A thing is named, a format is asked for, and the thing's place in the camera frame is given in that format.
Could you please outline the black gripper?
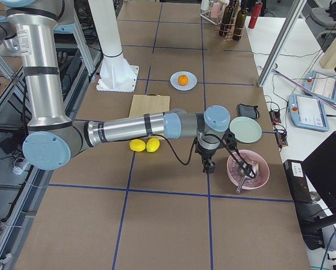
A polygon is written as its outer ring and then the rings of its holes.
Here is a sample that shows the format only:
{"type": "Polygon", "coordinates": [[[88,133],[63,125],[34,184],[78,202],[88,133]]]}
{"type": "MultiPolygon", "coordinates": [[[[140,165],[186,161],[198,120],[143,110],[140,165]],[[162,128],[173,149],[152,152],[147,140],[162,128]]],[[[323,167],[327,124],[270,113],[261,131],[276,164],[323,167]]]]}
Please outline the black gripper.
{"type": "Polygon", "coordinates": [[[210,132],[206,133],[203,138],[198,139],[195,152],[201,156],[204,173],[214,173],[216,164],[213,161],[213,155],[219,149],[227,150],[230,155],[237,151],[237,142],[232,132],[225,132],[224,134],[210,132]]]}

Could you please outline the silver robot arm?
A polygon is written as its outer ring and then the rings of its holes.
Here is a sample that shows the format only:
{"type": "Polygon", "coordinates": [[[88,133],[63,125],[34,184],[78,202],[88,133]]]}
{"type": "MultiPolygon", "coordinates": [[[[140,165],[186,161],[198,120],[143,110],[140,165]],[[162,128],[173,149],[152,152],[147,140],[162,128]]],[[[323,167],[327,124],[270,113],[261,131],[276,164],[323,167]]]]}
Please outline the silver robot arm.
{"type": "Polygon", "coordinates": [[[18,36],[29,94],[32,118],[23,154],[31,165],[55,170],[99,144],[152,136],[193,138],[191,151],[201,156],[207,174],[215,170],[212,157],[218,149],[237,153],[235,136],[229,130],[230,113],[219,105],[203,113],[175,109],[119,119],[117,111],[122,106],[104,97],[87,105],[92,120],[71,120],[64,108],[53,32],[73,18],[73,2],[4,1],[4,5],[18,36]]]}

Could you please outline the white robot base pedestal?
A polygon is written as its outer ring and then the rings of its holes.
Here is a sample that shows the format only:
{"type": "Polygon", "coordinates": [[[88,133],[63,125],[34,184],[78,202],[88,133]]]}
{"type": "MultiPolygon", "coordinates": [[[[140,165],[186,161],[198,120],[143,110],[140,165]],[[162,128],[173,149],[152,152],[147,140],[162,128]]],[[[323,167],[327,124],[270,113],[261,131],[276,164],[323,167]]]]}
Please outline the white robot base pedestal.
{"type": "Polygon", "coordinates": [[[124,58],[113,1],[88,3],[104,57],[97,90],[134,92],[139,67],[130,65],[124,58]]]}

